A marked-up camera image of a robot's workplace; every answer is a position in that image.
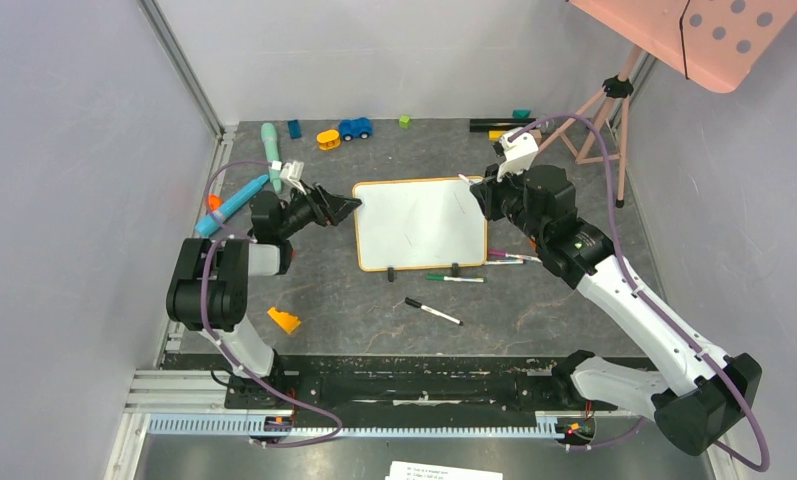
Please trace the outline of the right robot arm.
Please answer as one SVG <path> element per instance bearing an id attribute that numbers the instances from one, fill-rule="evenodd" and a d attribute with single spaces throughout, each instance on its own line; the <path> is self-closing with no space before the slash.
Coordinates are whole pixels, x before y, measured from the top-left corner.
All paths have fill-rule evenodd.
<path id="1" fill-rule="evenodd" d="M 539 165 L 513 174 L 492 164 L 470 192 L 486 219 L 520 230 L 542 266 L 605 312 L 654 366 L 624 367 L 579 350 L 552 371 L 559 405 L 576 408 L 589 400 L 628 410 L 691 456 L 719 445 L 747 417 L 761 365 L 707 340 L 642 283 L 611 238 L 579 216 L 564 169 Z"/>

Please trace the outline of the yellow framed whiteboard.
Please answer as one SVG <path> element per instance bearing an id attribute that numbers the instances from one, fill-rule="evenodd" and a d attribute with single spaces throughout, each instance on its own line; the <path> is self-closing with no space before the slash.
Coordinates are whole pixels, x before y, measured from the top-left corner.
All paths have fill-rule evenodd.
<path id="1" fill-rule="evenodd" d="M 360 182 L 352 197 L 358 266 L 365 272 L 482 265 L 488 222 L 458 177 Z"/>

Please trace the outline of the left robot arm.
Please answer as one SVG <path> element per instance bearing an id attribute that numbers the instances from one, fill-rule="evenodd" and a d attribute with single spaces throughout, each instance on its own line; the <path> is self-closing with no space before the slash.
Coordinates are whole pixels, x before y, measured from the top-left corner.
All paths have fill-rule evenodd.
<path id="1" fill-rule="evenodd" d="M 336 226 L 362 204 L 319 184 L 295 189 L 287 200 L 261 191 L 249 202 L 252 228 L 245 238 L 182 243 L 166 295 L 167 314 L 210 341 L 264 407 L 288 397 L 288 381 L 277 352 L 247 318 L 249 282 L 286 274 L 296 256 L 294 234 L 311 224 Z"/>

